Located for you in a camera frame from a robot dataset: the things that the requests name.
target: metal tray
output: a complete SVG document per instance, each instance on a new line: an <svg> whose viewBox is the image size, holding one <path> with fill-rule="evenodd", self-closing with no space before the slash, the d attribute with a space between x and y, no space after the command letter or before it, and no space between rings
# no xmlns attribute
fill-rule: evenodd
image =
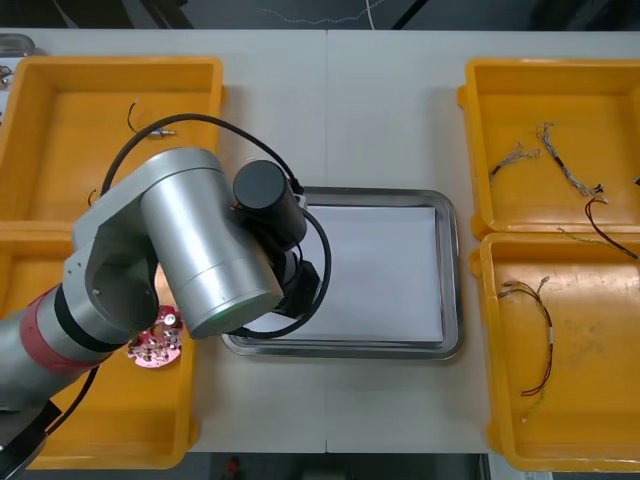
<svg viewBox="0 0 640 480"><path fill-rule="evenodd" d="M240 355L438 359L452 357L462 343L462 306L458 273L458 237L453 205L429 190L369 188L307 188L309 205L332 207L433 207L436 216L436 254L440 281L442 341L355 341L279 338L255 340L223 335Z"/></svg>

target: yellow plastic tray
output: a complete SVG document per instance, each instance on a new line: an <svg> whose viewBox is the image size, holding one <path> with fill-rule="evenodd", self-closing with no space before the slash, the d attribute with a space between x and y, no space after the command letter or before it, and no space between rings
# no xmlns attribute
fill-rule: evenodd
<svg viewBox="0 0 640 480"><path fill-rule="evenodd" d="M212 57L30 57L16 70L0 128L0 221L73 222L88 208L134 127L176 113L218 116L222 64ZM153 155L183 146L214 150L218 130L202 122L171 126L143 140L115 181Z"/></svg>
<svg viewBox="0 0 640 480"><path fill-rule="evenodd" d="M596 239L594 235L583 235ZM616 239L640 251L640 235ZM598 244L559 234L491 234L471 256L484 319L491 447L526 471L640 471L640 265ZM553 320L553 369L544 400L520 391L539 383L548 347L534 301L502 284L520 280Z"/></svg>
<svg viewBox="0 0 640 480"><path fill-rule="evenodd" d="M0 317L25 308L60 282L71 232L0 230ZM137 367L120 349L101 367L78 409L49 438L31 468L169 468L197 434L191 421L194 346L184 340L176 363ZM84 377L53 398L62 410Z"/></svg>
<svg viewBox="0 0 640 480"><path fill-rule="evenodd" d="M478 59L467 65L458 92L464 108L478 238L492 231L592 229L588 199L567 181L536 138L550 137L571 173L588 186L601 183L609 205L598 223L607 231L640 232L640 61ZM541 149L538 159L489 173L516 142Z"/></svg>
<svg viewBox="0 0 640 480"><path fill-rule="evenodd" d="M185 112L219 116L222 64L200 57L32 57L17 69L0 128L0 318L62 278L71 225L88 207L136 127ZM180 146L215 152L212 125L182 122L178 135L144 140L116 181ZM194 345L179 362L137 367L126 351L100 368L89 394L49 439L33 468L169 468L193 444ZM64 411L84 378L54 398Z"/></svg>

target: white table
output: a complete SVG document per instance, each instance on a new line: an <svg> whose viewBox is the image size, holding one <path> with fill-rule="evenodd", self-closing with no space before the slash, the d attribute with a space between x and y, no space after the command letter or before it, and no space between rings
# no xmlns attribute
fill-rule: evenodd
<svg viewBox="0 0 640 480"><path fill-rule="evenodd" d="M465 343L445 363L250 358L198 346L194 451L484 452L489 418L462 111L474 56L640 57L640 34L23 30L52 55L215 55L223 116L308 185L426 188L458 217ZM234 173L256 152L223 133Z"/></svg>

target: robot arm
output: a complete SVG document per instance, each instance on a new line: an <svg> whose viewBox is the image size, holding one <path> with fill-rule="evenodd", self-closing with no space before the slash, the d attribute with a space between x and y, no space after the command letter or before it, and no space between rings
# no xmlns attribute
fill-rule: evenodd
<svg viewBox="0 0 640 480"><path fill-rule="evenodd" d="M250 165L232 193L211 152L163 152L74 224L62 283L0 321L0 478L44 445L60 415L49 399L153 325L158 262L194 339L248 335L246 323L274 310L301 325L317 310L330 268L316 296L315 269L289 251L308 213L277 166Z"/></svg>

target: floor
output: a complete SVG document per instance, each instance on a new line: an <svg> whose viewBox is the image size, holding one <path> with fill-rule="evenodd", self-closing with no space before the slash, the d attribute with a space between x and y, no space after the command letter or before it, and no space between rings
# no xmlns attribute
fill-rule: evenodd
<svg viewBox="0 0 640 480"><path fill-rule="evenodd" d="M119 480L223 480L229 454L188 454L172 470L117 472ZM238 480L476 480L478 455L268 455L239 454ZM314 477L313 474L334 476ZM110 471L26 472L21 480L113 480Z"/></svg>
<svg viewBox="0 0 640 480"><path fill-rule="evenodd" d="M85 25L100 15L111 16L122 2L135 28L157 28L144 2L175 1L198 29L370 29L366 0L100 0L93 3L101 14L75 0L0 0L0 25L76 26L71 17L85 19ZM415 0L369 0L376 29L390 29ZM547 29L583 30L605 5L625 3L615 28L640 29L640 2L636 0L427 0L404 27L406 30L528 30L536 28L534 18L542 17ZM578 4L579 8L567 8ZM63 6L64 19L51 23ZM41 20L36 23L35 17Z"/></svg>
<svg viewBox="0 0 640 480"><path fill-rule="evenodd" d="M123 0L136 28L156 24L139 0ZM430 0L406 30L527 30L539 0ZM414 0L370 0L376 29L390 29ZM589 0L567 29L582 29L606 0ZM640 2L634 2L634 10ZM188 0L195 28L369 29L365 0ZM632 22L625 29L637 29Z"/></svg>

